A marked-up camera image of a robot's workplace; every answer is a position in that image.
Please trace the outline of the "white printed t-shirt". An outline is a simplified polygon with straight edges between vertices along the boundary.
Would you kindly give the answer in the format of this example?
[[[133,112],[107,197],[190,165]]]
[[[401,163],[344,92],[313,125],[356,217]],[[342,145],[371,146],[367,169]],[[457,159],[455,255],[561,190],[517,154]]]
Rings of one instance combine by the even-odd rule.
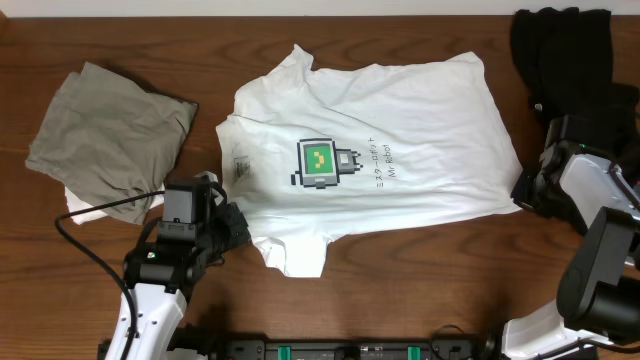
[[[516,211],[521,165],[472,52],[315,69],[300,47],[217,127],[223,185],[265,264],[317,278],[347,235]]]

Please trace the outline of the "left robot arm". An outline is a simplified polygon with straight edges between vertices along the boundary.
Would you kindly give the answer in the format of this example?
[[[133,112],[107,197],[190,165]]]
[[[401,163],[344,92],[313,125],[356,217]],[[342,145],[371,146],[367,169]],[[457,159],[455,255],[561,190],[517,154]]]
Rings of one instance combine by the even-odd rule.
[[[224,254],[251,242],[248,223],[218,183],[203,172],[170,183],[163,215],[143,228],[126,255],[128,292],[102,359],[214,359],[215,342],[179,323],[197,282]]]

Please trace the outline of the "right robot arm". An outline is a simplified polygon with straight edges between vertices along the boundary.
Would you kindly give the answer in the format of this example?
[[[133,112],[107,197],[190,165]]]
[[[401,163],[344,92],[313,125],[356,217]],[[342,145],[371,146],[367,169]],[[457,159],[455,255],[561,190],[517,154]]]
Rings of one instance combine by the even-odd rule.
[[[556,298],[508,321],[499,359],[595,359],[601,349],[639,351],[639,197],[587,119],[551,121],[537,173],[522,172],[511,197],[521,208],[557,217],[583,235]]]

